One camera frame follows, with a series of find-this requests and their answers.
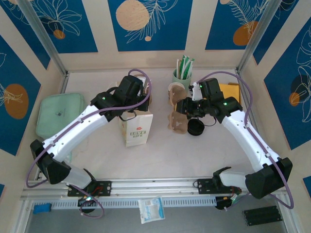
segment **black bracket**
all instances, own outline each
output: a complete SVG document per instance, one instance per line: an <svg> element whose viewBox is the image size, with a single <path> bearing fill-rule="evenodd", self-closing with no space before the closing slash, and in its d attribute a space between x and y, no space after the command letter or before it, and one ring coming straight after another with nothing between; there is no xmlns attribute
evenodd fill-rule
<svg viewBox="0 0 311 233"><path fill-rule="evenodd" d="M240 194L241 190L237 187L222 186L216 187L213 183L213 179L198 179L197 188L199 194Z"/></svg>
<svg viewBox="0 0 311 233"><path fill-rule="evenodd" d="M93 197L109 197L111 193L111 181L94 181L95 189L90 195ZM70 186L67 193L68 197L84 197L79 190Z"/></svg>

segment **white paper bag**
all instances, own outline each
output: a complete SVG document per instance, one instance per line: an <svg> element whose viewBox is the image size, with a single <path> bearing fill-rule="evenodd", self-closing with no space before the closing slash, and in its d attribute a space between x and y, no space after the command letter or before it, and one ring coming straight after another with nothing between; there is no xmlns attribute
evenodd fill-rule
<svg viewBox="0 0 311 233"><path fill-rule="evenodd" d="M131 147L140 144L145 144L148 139L153 114L142 111L135 111L134 113L125 112L122 114L123 120L128 120L133 117L134 119L128 121L122 121L119 119L119 125L122 131L123 138L125 140L125 146Z"/></svg>

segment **cup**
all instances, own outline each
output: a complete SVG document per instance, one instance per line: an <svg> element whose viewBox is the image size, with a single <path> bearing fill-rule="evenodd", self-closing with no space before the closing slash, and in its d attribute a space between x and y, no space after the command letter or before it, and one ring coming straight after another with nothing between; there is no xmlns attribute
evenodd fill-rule
<svg viewBox="0 0 311 233"><path fill-rule="evenodd" d="M188 92L189 91L189 85L191 83L191 77L192 77L192 73L190 74L190 76L187 79L184 79L184 80L183 79L178 79L176 77L176 69L175 69L174 72L173 72L172 83L177 82L177 83L183 84L186 92Z"/></svg>

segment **white floor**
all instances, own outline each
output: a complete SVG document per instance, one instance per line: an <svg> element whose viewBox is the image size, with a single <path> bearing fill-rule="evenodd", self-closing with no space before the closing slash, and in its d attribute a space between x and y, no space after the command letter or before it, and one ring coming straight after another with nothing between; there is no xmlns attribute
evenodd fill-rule
<svg viewBox="0 0 311 233"><path fill-rule="evenodd" d="M74 149L72 163L88 169L97 179L206 177L225 166L249 163L234 137L219 123L206 127L201 136L176 134L170 131L167 116L167 87L172 69L144 69L152 80L151 113L154 114L147 144L126 148L118 119L98 129ZM196 69L197 81L215 70ZM98 93L114 86L128 70L71 73L66 93L78 92L87 103ZM218 74L219 83L237 82L232 76ZM203 122L210 124L207 116Z"/></svg>

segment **purple cable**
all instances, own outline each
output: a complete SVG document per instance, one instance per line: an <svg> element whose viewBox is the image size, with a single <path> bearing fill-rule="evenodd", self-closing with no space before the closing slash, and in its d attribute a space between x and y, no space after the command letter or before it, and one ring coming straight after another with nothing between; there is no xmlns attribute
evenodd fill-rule
<svg viewBox="0 0 311 233"><path fill-rule="evenodd" d="M147 101L147 99L150 97L150 94L151 94L151 90L152 90L152 87L151 87L151 81L148 77L148 75L140 70L140 69L132 69L128 72L128 75L130 75L133 71L137 71L137 72L140 72L141 74L144 75L144 77L146 78L146 80L148 81L149 83L149 91L147 93L147 96L139 103L137 104L134 104L134 105L131 105L131 106L124 106L124 107L112 107L112 108L104 108L104 109L100 109L100 110L97 110L97 111L94 111L84 117L81 118L82 121L84 121L85 119L91 117L92 115L95 115L95 114L98 114L98 113L101 113L101 112L106 112L106 111L111 111L111 110L126 110L126 109L132 109L132 108L136 108L140 105L142 105L144 102ZM74 122L71 126L69 126L65 131L63 131L60 135L58 135L54 140L53 140L53 143L55 144L60 138L62 138L65 134L67 134L70 130L72 130L76 125L78 125L80 123L80 121L76 121ZM29 185L28 184L28 180L29 180L29 177L30 177L30 173L31 171L33 170L35 164L39 161L39 159L44 155L45 152L47 152L50 148L52 147L52 144L49 144L36 158L35 160L33 161L33 163L31 164L28 172L27 172L27 175L26 175L26 180L25 180L25 184L27 186L27 188L35 188L41 184L43 184L44 182L48 181L47 179L46 180L43 180L39 183L36 183L34 185ZM91 195L87 194L85 191L83 191L82 189L72 185L74 188L78 189L80 192L82 192L83 194L89 196L90 198L92 198L101 208L102 210L104 211L102 205L95 199L93 198ZM103 216L103 212L101 214L101 216L98 216L98 217L95 217L95 216L89 216L89 215L85 215L83 212L82 212L82 207L80 208L80 211L81 213L84 215L84 216L88 216L88 217L91 217L91 218L100 218L101 216Z"/></svg>
<svg viewBox="0 0 311 233"><path fill-rule="evenodd" d="M253 104L253 94L252 94L252 91L250 89L250 87L247 85L247 83L239 76L239 75L236 75L236 74L232 74L230 72L227 72L227 71L215 71L215 72L212 72L210 74L208 74L207 76L201 78L197 83L200 83L202 82L204 79L210 77L211 75L214 75L214 74L228 74L228 75L231 75L233 77L236 77L247 89L248 93L249 93L249 97L250 97L250 101L249 101L249 106L248 108L246 109L246 113L245 113L245 117L244 117L244 124L245 124L245 127L246 129L249 131L249 133L252 135L252 137L256 140L256 142L258 143L258 145L262 148L262 150L266 153L266 154L269 154L267 148L260 142L260 140L256 137L256 135L254 134L254 132L249 128L247 127L247 118L248 118L248 115L250 113L250 110L251 110L251 107L252 107L252 104ZM273 160L273 158L271 158L271 156L268 157L270 159L270 161L272 162L272 164L276 167L276 170L278 172L278 174L280 175L283 183L284 183L284 186L285 186L285 189L288 193L288 196L289 196L289 199L290 199L290 202L291 202L291 205L289 206L288 204L284 203L282 200L280 200L279 198L277 198L275 195L273 194L269 194L271 197L273 197L274 199L276 199L278 202L280 202L282 205L284 205L285 207L289 208L289 209L293 209L294 208L294 199L293 199L293 196L292 196L292 193L290 191L290 188L288 187L288 184L286 182L286 179L282 173L282 171L280 170L280 168L278 167L278 165L276 164L276 162Z"/></svg>

